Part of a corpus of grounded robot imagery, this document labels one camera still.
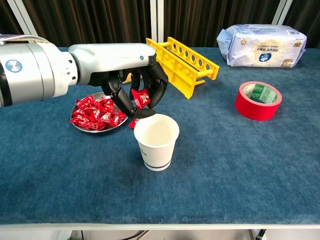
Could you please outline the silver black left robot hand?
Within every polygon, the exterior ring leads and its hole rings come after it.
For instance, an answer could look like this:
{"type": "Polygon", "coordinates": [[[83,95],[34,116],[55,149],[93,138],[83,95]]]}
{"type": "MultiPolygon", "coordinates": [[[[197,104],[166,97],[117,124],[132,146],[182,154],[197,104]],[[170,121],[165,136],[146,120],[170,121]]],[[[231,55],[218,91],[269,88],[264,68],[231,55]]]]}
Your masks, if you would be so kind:
{"type": "Polygon", "coordinates": [[[162,99],[169,79],[153,47],[145,43],[90,43],[74,44],[68,52],[76,62],[79,85],[101,87],[129,118],[144,119],[156,113],[153,108],[162,99]],[[122,89],[128,74],[132,74],[133,90],[144,81],[150,99],[147,108],[133,106],[132,94],[122,89]]]}

